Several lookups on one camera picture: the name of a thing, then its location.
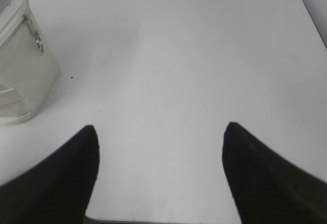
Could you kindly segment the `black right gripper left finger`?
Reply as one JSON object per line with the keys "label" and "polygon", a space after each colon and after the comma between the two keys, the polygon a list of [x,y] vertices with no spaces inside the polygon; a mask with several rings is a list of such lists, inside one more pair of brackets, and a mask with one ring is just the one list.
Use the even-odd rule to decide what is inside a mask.
{"label": "black right gripper left finger", "polygon": [[1,185],[1,223],[82,223],[99,164],[98,136],[87,125],[40,163]]}

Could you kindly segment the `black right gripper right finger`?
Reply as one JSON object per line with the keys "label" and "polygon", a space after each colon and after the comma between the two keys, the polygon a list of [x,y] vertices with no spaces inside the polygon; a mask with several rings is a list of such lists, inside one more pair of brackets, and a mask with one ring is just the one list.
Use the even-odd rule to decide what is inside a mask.
{"label": "black right gripper right finger", "polygon": [[326,182],[237,122],[224,132],[222,164],[241,223],[326,223]]}

